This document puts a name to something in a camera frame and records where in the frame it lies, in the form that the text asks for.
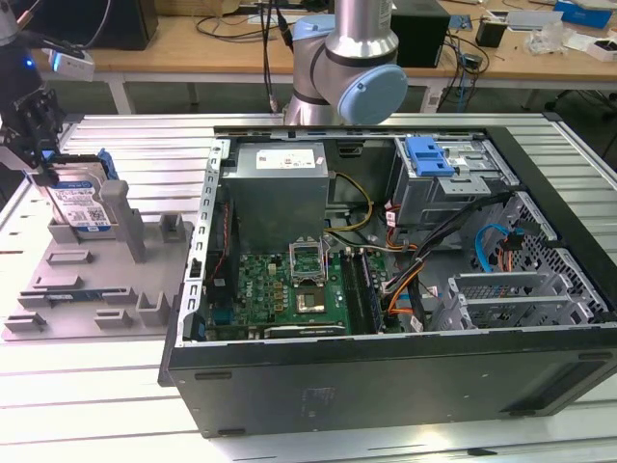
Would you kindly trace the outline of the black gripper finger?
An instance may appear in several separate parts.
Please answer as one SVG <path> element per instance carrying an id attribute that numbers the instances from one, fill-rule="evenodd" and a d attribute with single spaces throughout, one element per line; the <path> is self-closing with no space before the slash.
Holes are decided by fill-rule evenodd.
<path id="1" fill-rule="evenodd" d="M 34 182 L 37 186 L 50 186 L 58 181 L 49 163 L 61 151 L 59 135 L 62 133 L 64 111 L 60 108 L 54 90 L 39 90 L 34 95 L 31 115 L 33 119 L 34 154 L 38 161 Z"/>
<path id="2" fill-rule="evenodd" d="M 22 172 L 35 184 L 38 161 L 34 154 L 31 110 L 12 109 L 2 115 L 1 164 L 9 170 Z"/>

